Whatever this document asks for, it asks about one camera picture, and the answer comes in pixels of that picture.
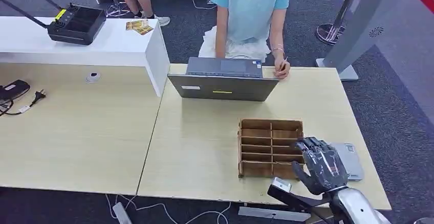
card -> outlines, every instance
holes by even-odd
[[[136,28],[134,29],[137,33],[139,33],[140,35],[145,35],[146,33],[150,32],[151,30],[153,30],[152,27],[150,26],[146,26],[146,27],[140,27],[140,28]]]
[[[148,20],[147,19],[141,19],[137,21],[130,21],[126,23],[125,30],[130,31],[134,30],[136,28],[144,28],[148,26]]]

yellow sticker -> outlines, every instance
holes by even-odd
[[[65,12],[66,12],[66,9],[62,9],[62,10],[57,14],[57,16],[54,18],[53,21],[56,21],[56,19],[59,20],[60,17],[62,17],[62,15],[63,15]]]
[[[218,93],[218,94],[231,94],[232,91],[213,91],[213,93]]]

hand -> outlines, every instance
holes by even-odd
[[[303,152],[310,176],[297,162],[292,162],[292,168],[312,194],[320,195],[346,186],[348,174],[333,146],[315,137],[299,139],[296,146]]]
[[[285,79],[289,74],[290,68],[291,65],[289,64],[289,62],[287,62],[283,58],[279,58],[274,61],[274,75],[278,79]]]

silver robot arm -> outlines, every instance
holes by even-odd
[[[372,208],[369,201],[359,190],[345,188],[338,191],[333,205],[340,208],[353,224],[390,224],[383,214]]]
[[[292,162],[298,178],[315,195],[322,195],[322,200],[311,199],[290,193],[285,184],[276,184],[282,180],[276,178],[268,189],[268,194],[289,206],[302,206],[310,209],[327,224],[332,222],[316,213],[313,207],[329,203],[334,215],[333,223],[344,224],[390,224],[359,190],[349,188],[348,174],[333,146],[315,137],[302,138],[297,147],[303,152],[303,158],[310,175],[306,174],[297,162]]]

shoe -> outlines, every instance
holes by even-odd
[[[143,11],[140,11],[140,12],[142,13],[142,16],[141,17],[137,17],[136,15],[134,15],[134,18],[146,18],[145,14],[143,13]]]
[[[158,19],[158,22],[160,23],[160,26],[166,26],[170,23],[169,17],[158,17],[154,14],[155,19]]]

